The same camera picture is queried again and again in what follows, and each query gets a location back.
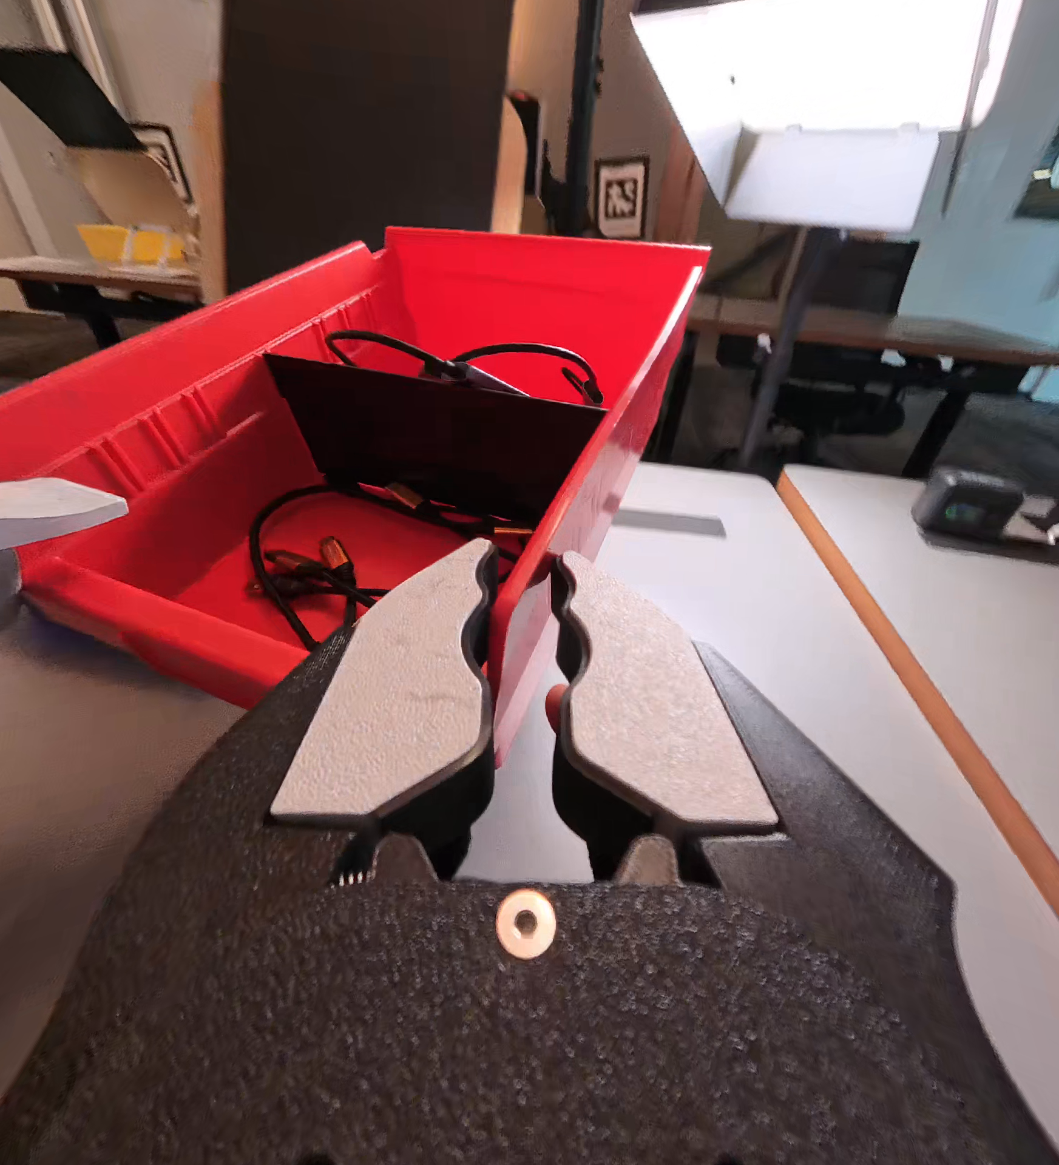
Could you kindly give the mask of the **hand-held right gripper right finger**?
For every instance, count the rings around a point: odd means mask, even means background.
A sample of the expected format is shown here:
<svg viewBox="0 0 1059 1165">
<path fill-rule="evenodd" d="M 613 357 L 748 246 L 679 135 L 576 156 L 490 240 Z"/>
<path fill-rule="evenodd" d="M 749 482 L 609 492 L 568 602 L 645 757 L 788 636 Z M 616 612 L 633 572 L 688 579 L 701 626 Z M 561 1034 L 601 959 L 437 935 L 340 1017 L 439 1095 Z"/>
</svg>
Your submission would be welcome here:
<svg viewBox="0 0 1059 1165">
<path fill-rule="evenodd" d="M 678 873 L 703 839 L 776 833 L 777 808 L 689 634 L 574 551 L 555 559 L 551 592 L 566 676 L 552 801 L 593 878 L 612 880 L 643 836 L 667 844 Z"/>
</svg>

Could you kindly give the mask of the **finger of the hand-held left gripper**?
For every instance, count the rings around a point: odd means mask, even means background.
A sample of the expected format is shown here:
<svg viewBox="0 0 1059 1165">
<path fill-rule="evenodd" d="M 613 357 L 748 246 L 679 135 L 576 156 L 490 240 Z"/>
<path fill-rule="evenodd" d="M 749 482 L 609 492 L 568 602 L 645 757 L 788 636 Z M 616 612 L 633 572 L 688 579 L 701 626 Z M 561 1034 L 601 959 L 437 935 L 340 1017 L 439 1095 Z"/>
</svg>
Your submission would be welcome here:
<svg viewBox="0 0 1059 1165">
<path fill-rule="evenodd" d="M 125 498 L 63 478 L 0 481 L 0 551 L 83 531 L 127 514 Z"/>
</svg>

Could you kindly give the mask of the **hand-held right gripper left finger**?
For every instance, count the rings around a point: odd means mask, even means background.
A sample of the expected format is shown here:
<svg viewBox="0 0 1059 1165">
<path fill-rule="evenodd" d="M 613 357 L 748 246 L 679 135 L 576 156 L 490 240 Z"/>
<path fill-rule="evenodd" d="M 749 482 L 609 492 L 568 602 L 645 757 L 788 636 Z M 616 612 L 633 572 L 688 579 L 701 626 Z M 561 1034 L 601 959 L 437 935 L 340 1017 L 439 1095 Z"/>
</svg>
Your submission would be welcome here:
<svg viewBox="0 0 1059 1165">
<path fill-rule="evenodd" d="M 385 836 L 412 836 L 438 877 L 455 877 L 494 790 L 483 662 L 496 558 L 489 539 L 474 537 L 362 614 L 271 820 L 349 831 L 352 856 L 367 859 Z"/>
</svg>

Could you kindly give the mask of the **red plastic bin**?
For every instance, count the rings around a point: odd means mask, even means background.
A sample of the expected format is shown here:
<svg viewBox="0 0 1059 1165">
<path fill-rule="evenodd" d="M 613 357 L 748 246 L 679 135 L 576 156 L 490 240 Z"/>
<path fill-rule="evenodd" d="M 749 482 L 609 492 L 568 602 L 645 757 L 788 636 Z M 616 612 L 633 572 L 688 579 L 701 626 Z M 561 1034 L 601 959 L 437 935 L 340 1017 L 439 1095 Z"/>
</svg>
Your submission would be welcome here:
<svg viewBox="0 0 1059 1165">
<path fill-rule="evenodd" d="M 594 368 L 605 417 L 538 523 L 506 520 L 487 676 L 496 763 L 545 668 L 554 556 L 598 554 L 661 409 L 709 248 L 640 241 L 389 228 L 41 376 L 0 397 L 0 480 L 62 476 L 124 497 L 128 515 L 22 553 L 35 607 L 154 669 L 252 707 L 305 656 L 271 600 L 254 596 L 247 531 L 316 468 L 266 356 L 344 365 L 333 329 L 369 329 L 450 358 L 539 342 Z M 424 378 L 421 362 L 347 341 L 354 369 Z M 581 403 L 546 356 L 477 367 L 528 397 Z"/>
</svg>

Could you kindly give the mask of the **wooden top desk black legs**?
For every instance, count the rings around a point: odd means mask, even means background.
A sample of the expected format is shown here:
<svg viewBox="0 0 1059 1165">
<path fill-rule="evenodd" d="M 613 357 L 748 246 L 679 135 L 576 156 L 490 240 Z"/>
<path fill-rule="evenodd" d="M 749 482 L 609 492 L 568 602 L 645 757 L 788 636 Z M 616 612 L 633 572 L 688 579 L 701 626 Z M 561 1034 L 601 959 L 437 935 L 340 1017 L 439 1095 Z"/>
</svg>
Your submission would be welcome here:
<svg viewBox="0 0 1059 1165">
<path fill-rule="evenodd" d="M 83 321 L 99 350 L 122 341 L 118 321 L 163 324 L 204 303 L 199 276 L 178 267 L 30 254 L 0 258 L 0 279 L 16 284 L 29 308 Z"/>
</svg>

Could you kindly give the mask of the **wooden desk black legs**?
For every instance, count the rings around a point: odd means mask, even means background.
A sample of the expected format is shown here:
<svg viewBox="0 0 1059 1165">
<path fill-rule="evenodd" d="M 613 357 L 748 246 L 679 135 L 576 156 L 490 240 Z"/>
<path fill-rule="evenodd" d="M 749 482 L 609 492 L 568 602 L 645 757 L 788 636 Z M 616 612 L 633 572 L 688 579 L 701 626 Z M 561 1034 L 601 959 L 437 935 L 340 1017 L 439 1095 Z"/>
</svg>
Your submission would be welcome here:
<svg viewBox="0 0 1059 1165">
<path fill-rule="evenodd" d="M 660 457 L 671 457 L 682 429 L 699 342 L 710 341 L 718 365 L 751 371 L 751 392 L 756 393 L 770 371 L 770 345 L 778 317 L 778 304 L 771 298 L 734 298 L 706 292 L 696 296 L 656 436 L 655 452 Z M 795 354 L 879 361 L 905 373 L 903 403 L 906 395 L 916 390 L 929 390 L 937 396 L 926 425 L 903 463 L 900 473 L 905 476 L 929 472 L 971 400 L 1011 398 L 1019 395 L 1030 370 L 1059 370 L 1059 347 L 993 328 L 826 306 L 805 310 L 788 364 Z M 820 462 L 807 464 L 829 465 L 822 453 L 826 439 L 820 442 Z M 800 461 L 798 442 L 799 439 L 789 459 Z"/>
<path fill-rule="evenodd" d="M 118 321 L 163 324 L 204 303 L 199 276 L 178 267 L 30 254 L 0 258 L 0 279 L 16 284 L 29 308 L 83 321 L 99 350 L 122 341 Z"/>
</svg>

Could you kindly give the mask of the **black divider of red bin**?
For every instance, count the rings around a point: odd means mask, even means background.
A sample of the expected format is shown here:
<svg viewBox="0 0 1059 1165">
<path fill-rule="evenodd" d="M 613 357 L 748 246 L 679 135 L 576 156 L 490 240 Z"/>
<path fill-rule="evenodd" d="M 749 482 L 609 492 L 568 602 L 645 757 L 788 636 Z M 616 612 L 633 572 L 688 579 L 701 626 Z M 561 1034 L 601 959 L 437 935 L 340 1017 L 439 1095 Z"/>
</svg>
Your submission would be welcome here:
<svg viewBox="0 0 1059 1165">
<path fill-rule="evenodd" d="M 538 523 L 605 417 L 590 404 L 266 356 L 318 472 L 399 482 L 471 513 Z"/>
</svg>

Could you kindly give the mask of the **yellow plastic bin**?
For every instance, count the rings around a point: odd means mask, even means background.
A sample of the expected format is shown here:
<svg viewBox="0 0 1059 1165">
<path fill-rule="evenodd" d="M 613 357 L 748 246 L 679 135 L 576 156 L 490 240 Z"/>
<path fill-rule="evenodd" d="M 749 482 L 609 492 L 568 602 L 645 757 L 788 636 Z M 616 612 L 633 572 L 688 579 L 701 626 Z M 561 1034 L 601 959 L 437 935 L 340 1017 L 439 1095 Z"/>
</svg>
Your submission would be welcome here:
<svg viewBox="0 0 1059 1165">
<path fill-rule="evenodd" d="M 86 253 L 100 264 L 173 268 L 188 265 L 183 237 L 168 229 L 78 224 Z"/>
</svg>

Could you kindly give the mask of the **black office chair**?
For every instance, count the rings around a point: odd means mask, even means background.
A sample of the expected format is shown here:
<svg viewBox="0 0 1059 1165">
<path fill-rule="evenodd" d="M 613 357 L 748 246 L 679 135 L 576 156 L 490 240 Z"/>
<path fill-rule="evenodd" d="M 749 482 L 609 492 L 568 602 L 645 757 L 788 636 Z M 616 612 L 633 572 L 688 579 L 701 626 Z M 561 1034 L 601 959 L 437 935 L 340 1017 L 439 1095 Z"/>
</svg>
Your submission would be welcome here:
<svg viewBox="0 0 1059 1165">
<path fill-rule="evenodd" d="M 818 463 L 823 437 L 883 437 L 901 429 L 905 389 L 905 373 L 879 361 L 795 354 L 777 389 L 768 428 L 796 430 L 798 458 Z"/>
</svg>

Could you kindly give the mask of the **grey charger box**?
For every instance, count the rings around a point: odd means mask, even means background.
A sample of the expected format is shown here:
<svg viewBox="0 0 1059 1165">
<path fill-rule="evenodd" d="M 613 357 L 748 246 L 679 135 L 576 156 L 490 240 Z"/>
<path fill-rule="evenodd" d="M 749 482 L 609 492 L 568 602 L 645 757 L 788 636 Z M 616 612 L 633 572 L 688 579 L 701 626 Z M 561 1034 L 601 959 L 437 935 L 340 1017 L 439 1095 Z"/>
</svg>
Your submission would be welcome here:
<svg viewBox="0 0 1059 1165">
<path fill-rule="evenodd" d="M 1015 480 L 940 464 L 931 470 L 910 514 L 927 533 L 995 542 L 1026 498 Z"/>
</svg>

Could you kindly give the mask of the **small printed tag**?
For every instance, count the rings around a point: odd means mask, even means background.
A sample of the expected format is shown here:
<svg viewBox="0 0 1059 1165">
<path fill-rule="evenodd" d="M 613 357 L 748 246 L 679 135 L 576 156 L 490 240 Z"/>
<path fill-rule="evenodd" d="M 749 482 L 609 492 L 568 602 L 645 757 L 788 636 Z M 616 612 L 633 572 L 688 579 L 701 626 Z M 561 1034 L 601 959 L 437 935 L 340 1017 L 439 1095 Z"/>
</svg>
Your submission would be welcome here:
<svg viewBox="0 0 1059 1165">
<path fill-rule="evenodd" d="M 191 186 L 172 128 L 155 121 L 130 121 L 129 128 L 141 142 L 145 153 L 162 167 L 178 198 L 190 204 Z"/>
</svg>

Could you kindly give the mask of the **small black board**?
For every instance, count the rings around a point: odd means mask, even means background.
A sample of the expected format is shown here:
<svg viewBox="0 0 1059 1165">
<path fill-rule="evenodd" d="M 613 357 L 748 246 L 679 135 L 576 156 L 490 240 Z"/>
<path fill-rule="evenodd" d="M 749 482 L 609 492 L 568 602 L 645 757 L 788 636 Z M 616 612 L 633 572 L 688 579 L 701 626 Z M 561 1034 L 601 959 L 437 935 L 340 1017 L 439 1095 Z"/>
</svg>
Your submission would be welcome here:
<svg viewBox="0 0 1059 1165">
<path fill-rule="evenodd" d="M 0 82 L 66 147 L 88 195 L 112 225 L 195 232 L 183 203 L 129 121 L 71 52 L 0 46 Z"/>
</svg>

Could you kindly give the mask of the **framed printed tag sign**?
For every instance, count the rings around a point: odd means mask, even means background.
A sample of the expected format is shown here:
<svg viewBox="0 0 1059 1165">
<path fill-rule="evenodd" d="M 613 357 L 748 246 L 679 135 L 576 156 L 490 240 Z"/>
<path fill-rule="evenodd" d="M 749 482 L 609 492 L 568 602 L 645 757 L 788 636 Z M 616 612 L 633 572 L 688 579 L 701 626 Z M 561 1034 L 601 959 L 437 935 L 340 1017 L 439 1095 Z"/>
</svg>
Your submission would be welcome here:
<svg viewBox="0 0 1059 1165">
<path fill-rule="evenodd" d="M 601 157 L 594 163 L 593 226 L 607 240 L 643 240 L 649 157 Z"/>
</svg>

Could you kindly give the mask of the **studio light panel on stand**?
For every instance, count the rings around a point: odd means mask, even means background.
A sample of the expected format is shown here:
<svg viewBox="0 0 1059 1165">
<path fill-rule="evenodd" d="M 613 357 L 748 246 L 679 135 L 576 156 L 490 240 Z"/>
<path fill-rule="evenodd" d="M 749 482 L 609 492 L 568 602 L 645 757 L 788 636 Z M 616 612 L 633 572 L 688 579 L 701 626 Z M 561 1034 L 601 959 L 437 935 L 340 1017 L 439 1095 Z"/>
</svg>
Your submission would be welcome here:
<svg viewBox="0 0 1059 1165">
<path fill-rule="evenodd" d="M 1021 1 L 639 2 L 631 20 L 733 220 L 799 226 L 735 464 L 754 465 L 823 268 L 917 218 L 940 137 L 987 117 Z"/>
</svg>

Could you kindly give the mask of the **black pole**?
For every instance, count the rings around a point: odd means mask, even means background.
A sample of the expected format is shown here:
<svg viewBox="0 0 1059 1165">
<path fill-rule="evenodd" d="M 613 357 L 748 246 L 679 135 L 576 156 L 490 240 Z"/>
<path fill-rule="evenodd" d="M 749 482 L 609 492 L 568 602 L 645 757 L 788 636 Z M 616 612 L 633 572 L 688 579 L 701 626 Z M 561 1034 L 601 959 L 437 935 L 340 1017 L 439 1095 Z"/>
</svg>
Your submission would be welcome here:
<svg viewBox="0 0 1059 1165">
<path fill-rule="evenodd" d="M 600 75 L 602 1 L 579 1 L 572 56 L 570 120 L 566 138 L 566 176 L 560 230 L 581 236 L 588 229 L 588 186 L 593 120 Z"/>
</svg>

